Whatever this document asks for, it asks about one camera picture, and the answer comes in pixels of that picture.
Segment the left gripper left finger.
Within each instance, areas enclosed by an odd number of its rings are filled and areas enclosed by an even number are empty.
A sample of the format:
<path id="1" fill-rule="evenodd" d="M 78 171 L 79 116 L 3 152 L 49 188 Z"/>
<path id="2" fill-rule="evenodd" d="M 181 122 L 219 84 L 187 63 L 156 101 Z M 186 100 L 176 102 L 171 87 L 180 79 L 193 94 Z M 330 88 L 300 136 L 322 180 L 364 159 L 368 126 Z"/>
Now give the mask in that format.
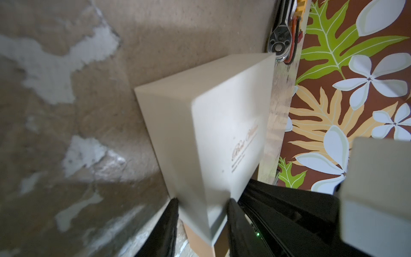
<path id="1" fill-rule="evenodd" d="M 135 257 L 174 257 L 179 219 L 178 204 L 177 198 L 170 200 L 153 231 Z"/>

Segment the white drawer jewelry box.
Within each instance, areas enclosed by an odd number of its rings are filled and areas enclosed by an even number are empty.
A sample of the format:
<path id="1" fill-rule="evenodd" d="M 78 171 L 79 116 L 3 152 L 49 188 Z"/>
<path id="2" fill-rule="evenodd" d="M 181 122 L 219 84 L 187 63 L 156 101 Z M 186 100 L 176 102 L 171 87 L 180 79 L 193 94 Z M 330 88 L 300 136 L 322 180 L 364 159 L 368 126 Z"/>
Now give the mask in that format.
<path id="1" fill-rule="evenodd" d="M 192 250 L 214 257 L 226 203 L 264 154 L 276 57 L 234 54 L 135 88 Z"/>

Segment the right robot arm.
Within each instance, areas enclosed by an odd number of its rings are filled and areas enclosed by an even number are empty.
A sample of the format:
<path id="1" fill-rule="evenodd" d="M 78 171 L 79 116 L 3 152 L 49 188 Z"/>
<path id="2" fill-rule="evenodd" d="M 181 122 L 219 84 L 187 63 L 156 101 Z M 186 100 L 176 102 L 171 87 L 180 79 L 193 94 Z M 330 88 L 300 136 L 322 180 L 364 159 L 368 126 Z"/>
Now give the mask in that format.
<path id="1" fill-rule="evenodd" d="M 331 194 L 250 180 L 228 204 L 233 257 L 408 257 L 411 145 L 357 138 Z"/>

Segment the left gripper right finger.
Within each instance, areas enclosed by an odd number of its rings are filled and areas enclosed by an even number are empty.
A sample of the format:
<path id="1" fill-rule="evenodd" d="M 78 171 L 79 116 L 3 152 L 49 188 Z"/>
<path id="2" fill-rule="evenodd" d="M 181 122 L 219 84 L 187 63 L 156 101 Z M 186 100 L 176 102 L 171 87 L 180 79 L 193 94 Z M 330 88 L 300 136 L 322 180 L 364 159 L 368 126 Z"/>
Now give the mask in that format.
<path id="1" fill-rule="evenodd" d="M 245 213 L 234 199 L 227 205 L 229 248 L 231 257 L 272 257 L 272 253 L 258 238 L 246 220 Z"/>

